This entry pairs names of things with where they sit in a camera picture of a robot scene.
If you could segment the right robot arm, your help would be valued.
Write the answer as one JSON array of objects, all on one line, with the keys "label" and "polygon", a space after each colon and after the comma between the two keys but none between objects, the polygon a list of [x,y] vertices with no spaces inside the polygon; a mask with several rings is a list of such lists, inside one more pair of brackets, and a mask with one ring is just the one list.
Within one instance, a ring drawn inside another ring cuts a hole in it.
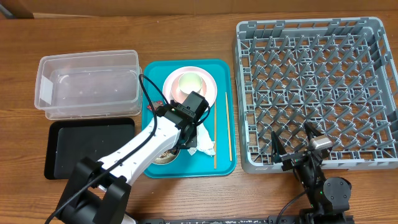
[{"label": "right robot arm", "polygon": [[311,124],[305,122],[308,146],[304,151],[287,153],[279,137],[271,132],[273,163],[281,163],[282,170],[291,170],[303,186],[303,192],[288,202],[279,212],[275,222],[283,222],[287,208],[300,197],[306,195],[310,208],[303,208],[289,223],[354,223],[353,217],[347,217],[351,197],[351,183],[342,177],[326,178],[322,171],[322,162],[331,152],[333,143],[326,135]]}]

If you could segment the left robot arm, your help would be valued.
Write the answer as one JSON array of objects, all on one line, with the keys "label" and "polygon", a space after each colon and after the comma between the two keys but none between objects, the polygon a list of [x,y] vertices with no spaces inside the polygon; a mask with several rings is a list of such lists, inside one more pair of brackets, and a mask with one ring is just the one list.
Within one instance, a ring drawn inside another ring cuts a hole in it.
[{"label": "left robot arm", "polygon": [[158,107],[148,126],[123,147],[98,161],[76,164],[50,218],[64,223],[135,223],[126,213],[131,187],[156,158],[184,149],[196,136],[209,104],[196,92],[183,103]]}]

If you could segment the white napkin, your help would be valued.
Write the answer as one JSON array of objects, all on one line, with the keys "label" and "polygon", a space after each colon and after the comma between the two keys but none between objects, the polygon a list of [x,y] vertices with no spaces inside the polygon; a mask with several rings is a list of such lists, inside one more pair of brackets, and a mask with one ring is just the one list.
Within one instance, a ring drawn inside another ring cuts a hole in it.
[{"label": "white napkin", "polygon": [[197,146],[188,149],[188,153],[192,156],[197,151],[203,152],[208,156],[214,156],[216,154],[215,142],[211,140],[208,130],[204,124],[197,126]]}]

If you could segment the red foil snack wrapper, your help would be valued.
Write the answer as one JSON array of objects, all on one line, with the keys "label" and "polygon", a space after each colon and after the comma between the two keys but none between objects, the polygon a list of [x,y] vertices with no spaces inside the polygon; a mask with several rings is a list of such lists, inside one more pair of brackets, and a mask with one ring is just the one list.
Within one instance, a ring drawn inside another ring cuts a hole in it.
[{"label": "red foil snack wrapper", "polygon": [[163,101],[151,101],[151,103],[147,105],[147,109],[150,111],[157,111],[157,109],[163,105]]}]

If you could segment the white paper cup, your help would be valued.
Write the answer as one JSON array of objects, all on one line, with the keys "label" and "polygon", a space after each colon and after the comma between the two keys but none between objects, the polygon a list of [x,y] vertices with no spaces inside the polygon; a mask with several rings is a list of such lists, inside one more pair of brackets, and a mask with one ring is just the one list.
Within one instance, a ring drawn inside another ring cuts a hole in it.
[{"label": "white paper cup", "polygon": [[199,74],[194,72],[183,73],[178,79],[178,87],[184,94],[191,92],[199,93],[202,89],[203,80]]}]

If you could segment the grey metal bowl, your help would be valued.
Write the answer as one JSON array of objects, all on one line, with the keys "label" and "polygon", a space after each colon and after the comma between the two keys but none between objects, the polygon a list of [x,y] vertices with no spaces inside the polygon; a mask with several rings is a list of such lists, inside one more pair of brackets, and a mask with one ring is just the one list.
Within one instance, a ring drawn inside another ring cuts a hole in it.
[{"label": "grey metal bowl", "polygon": [[177,158],[179,153],[180,153],[179,149],[175,149],[175,148],[169,149],[169,150],[165,151],[164,153],[162,153],[158,158],[156,158],[153,161],[153,164],[157,164],[157,165],[169,164]]}]

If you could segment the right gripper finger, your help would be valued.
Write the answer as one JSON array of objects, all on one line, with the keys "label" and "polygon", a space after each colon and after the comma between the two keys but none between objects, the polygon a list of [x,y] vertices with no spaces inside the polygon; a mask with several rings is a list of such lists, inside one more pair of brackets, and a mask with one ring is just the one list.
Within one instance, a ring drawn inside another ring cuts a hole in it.
[{"label": "right gripper finger", "polygon": [[275,131],[271,132],[271,143],[271,162],[274,164],[282,162],[281,157],[286,154],[286,151]]},{"label": "right gripper finger", "polygon": [[310,142],[311,138],[314,138],[314,137],[323,135],[321,132],[319,132],[317,129],[315,129],[315,128],[314,128],[310,123],[308,123],[308,122],[304,122],[303,126],[304,126],[305,132],[306,132],[306,134],[307,134],[308,143]]}]

